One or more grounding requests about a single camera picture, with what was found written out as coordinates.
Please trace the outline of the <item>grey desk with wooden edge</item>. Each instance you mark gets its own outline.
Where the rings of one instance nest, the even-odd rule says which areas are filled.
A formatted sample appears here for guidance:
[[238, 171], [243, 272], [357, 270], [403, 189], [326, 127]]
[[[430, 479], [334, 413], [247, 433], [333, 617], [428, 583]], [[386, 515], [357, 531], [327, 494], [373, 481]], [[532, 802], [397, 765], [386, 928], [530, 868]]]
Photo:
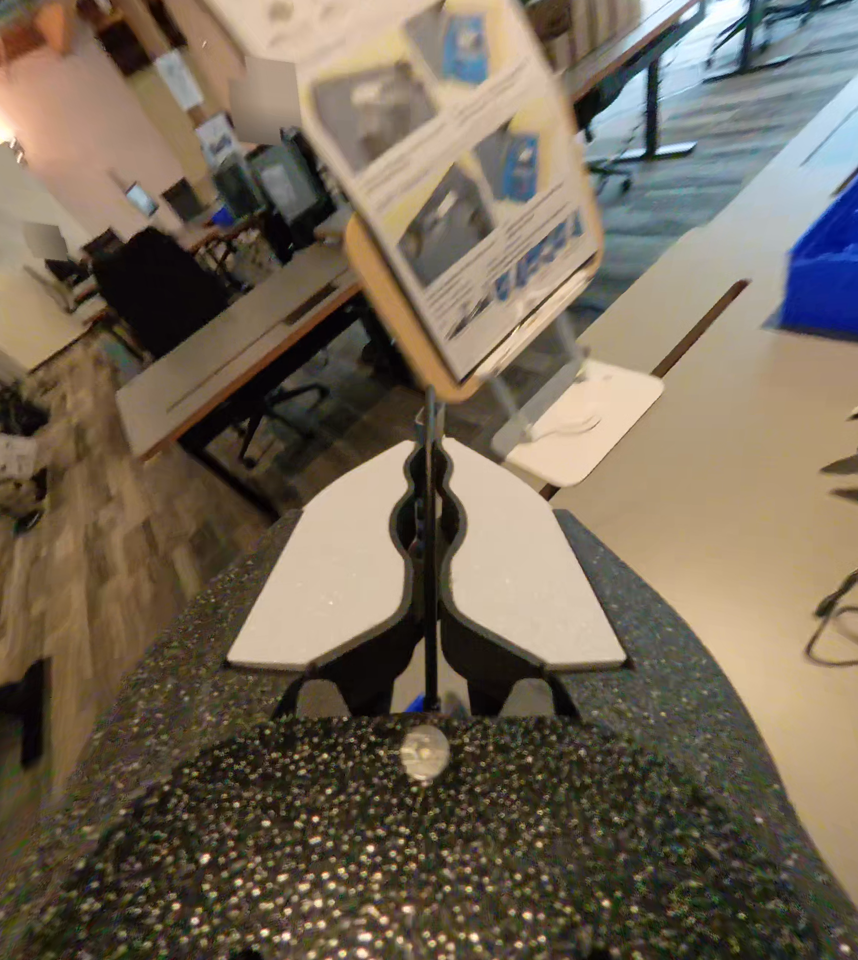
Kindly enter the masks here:
[[282, 384], [348, 329], [346, 306], [362, 292], [343, 252], [315, 245], [236, 300], [202, 329], [116, 392], [123, 436], [146, 462], [173, 446], [272, 521], [278, 510], [208, 450], [229, 429], [248, 447], [266, 419], [283, 421], [271, 401]]

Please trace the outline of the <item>blue plastic bin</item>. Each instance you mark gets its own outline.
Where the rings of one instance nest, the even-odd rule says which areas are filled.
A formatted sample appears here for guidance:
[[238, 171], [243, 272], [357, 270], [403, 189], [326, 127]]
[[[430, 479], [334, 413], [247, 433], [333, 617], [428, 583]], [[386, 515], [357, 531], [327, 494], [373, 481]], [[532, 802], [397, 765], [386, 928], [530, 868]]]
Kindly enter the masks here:
[[790, 250], [764, 328], [858, 343], [858, 176]]

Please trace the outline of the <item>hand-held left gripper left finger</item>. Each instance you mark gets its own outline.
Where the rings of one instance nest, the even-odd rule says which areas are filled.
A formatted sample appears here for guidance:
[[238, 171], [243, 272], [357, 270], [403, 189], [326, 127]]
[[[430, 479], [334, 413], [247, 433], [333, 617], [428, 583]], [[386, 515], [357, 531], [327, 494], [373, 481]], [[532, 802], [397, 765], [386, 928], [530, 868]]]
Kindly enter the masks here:
[[334, 684], [354, 714], [390, 705], [421, 640], [408, 551], [414, 486], [404, 440], [305, 507], [226, 655], [227, 666]]

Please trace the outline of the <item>pale grey desk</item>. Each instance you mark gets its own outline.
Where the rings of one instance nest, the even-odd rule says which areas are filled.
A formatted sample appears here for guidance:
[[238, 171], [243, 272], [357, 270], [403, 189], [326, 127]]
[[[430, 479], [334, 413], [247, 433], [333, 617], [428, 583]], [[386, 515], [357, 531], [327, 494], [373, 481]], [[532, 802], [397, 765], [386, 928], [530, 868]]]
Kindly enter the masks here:
[[23, 266], [0, 267], [0, 379], [26, 377], [71, 346], [106, 310], [97, 294], [67, 311], [50, 283]]

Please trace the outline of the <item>printed instruction board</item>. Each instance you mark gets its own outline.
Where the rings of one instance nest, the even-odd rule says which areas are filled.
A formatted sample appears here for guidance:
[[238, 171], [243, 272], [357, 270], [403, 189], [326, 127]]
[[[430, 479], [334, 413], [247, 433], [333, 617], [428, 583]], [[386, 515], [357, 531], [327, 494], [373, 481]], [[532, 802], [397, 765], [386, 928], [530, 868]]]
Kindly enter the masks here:
[[464, 383], [601, 230], [571, 105], [518, 2], [303, 2], [306, 137]]

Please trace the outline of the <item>white flat base plate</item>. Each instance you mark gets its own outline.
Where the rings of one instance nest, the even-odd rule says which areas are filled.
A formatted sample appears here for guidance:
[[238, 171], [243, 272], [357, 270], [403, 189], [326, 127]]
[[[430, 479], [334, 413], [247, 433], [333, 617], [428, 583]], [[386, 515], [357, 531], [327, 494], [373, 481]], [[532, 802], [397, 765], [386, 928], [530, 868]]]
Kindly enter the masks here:
[[504, 461], [558, 489], [578, 486], [648, 413], [663, 379], [589, 359], [588, 377], [563, 394], [535, 425], [535, 440]]

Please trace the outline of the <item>clear acrylic stand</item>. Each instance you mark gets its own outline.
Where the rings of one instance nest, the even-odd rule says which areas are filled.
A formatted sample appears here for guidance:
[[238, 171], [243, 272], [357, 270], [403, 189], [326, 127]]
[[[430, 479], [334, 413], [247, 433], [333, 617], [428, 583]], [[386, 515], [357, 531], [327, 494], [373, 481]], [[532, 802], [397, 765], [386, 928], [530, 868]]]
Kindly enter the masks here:
[[516, 359], [484, 379], [506, 419], [491, 440], [491, 451], [500, 461], [505, 461], [519, 444], [534, 442], [538, 420], [566, 390], [588, 377], [590, 348], [579, 343], [571, 310], [563, 310], [549, 330], [559, 344], [559, 362], [537, 387], [529, 385], [517, 390], [513, 386], [508, 373], [517, 365]]

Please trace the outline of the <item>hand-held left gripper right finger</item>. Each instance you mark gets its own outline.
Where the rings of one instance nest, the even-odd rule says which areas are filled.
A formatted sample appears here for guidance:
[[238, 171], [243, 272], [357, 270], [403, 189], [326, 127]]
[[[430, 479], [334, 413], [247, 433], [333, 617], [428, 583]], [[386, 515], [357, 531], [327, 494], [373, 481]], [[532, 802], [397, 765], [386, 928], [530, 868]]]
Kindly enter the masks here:
[[628, 653], [548, 502], [451, 438], [436, 462], [439, 641], [472, 714], [497, 715], [520, 681], [627, 668]]

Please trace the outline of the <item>brown desk with black legs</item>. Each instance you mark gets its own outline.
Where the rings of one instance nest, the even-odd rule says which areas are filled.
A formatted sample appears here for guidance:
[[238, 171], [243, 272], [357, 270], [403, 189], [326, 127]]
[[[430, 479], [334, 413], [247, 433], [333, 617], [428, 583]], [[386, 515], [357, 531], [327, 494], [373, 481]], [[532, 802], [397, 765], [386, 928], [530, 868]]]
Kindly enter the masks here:
[[640, 75], [646, 78], [642, 146], [623, 150], [612, 159], [590, 159], [591, 168], [603, 166], [613, 172], [617, 163], [676, 160], [689, 156], [696, 149], [695, 141], [673, 144], [661, 141], [661, 64], [663, 56], [702, 23], [707, 9], [705, 1], [655, 2], [643, 14], [639, 25], [559, 72], [585, 144], [592, 141], [593, 121], [614, 104], [629, 82]]

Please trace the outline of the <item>black office chair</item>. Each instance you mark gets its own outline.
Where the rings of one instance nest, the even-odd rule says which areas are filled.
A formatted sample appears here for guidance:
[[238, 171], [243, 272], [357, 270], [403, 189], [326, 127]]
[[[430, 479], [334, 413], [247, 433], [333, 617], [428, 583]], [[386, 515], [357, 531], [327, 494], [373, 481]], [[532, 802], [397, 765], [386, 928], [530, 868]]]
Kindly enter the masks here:
[[174, 351], [231, 305], [217, 275], [154, 226], [93, 257], [99, 293], [153, 359]]

